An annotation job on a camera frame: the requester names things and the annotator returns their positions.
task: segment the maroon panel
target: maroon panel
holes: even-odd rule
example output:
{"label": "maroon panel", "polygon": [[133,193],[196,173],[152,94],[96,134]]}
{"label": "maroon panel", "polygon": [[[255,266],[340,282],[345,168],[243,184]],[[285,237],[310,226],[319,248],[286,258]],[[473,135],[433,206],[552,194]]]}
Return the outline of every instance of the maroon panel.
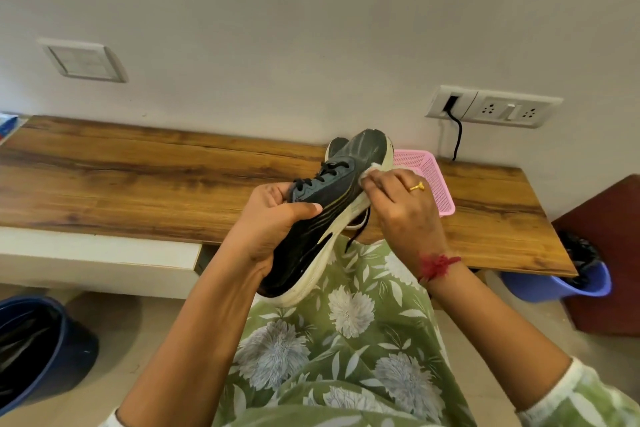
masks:
{"label": "maroon panel", "polygon": [[640,175],[624,178],[553,225],[588,239],[611,273],[613,287],[607,297],[564,300],[575,327],[586,333],[640,337]]}

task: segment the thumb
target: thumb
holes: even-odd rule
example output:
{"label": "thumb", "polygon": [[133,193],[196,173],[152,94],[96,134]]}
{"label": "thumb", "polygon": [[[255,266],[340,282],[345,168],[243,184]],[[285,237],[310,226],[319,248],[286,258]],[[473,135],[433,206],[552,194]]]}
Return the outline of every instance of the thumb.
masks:
{"label": "thumb", "polygon": [[322,206],[318,203],[284,203],[278,208],[289,226],[296,221],[310,220],[322,211]]}

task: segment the pink basket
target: pink basket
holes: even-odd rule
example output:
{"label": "pink basket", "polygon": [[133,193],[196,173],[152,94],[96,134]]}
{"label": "pink basket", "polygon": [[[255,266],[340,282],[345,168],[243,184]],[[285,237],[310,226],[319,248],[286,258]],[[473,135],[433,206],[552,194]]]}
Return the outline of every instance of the pink basket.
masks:
{"label": "pink basket", "polygon": [[411,169],[419,176],[424,177],[436,200],[440,216],[448,216],[456,212],[451,193],[444,182],[442,172],[438,167],[436,158],[426,150],[396,150],[394,153],[394,165]]}

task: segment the trash can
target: trash can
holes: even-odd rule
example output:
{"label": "trash can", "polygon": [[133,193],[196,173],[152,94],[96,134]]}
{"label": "trash can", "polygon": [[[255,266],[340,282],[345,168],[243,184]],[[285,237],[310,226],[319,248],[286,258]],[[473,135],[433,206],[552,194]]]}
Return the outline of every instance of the trash can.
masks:
{"label": "trash can", "polygon": [[0,302],[0,416],[74,388],[98,350],[98,338],[56,300],[17,296]]}
{"label": "trash can", "polygon": [[579,289],[567,284],[560,277],[501,272],[502,282],[519,299],[527,302],[544,302],[568,296],[602,297],[611,292],[611,276],[603,262],[584,271],[588,282]]}

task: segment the dress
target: dress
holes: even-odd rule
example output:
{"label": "dress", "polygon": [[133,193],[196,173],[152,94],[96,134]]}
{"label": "dress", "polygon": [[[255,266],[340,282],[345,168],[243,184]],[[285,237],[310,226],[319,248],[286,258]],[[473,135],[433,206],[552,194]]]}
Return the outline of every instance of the dress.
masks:
{"label": "dress", "polygon": [[[344,253],[346,241],[295,307],[254,303],[215,426],[476,425],[427,292],[386,242]],[[518,416],[526,426],[640,425],[637,404],[576,359]]]}

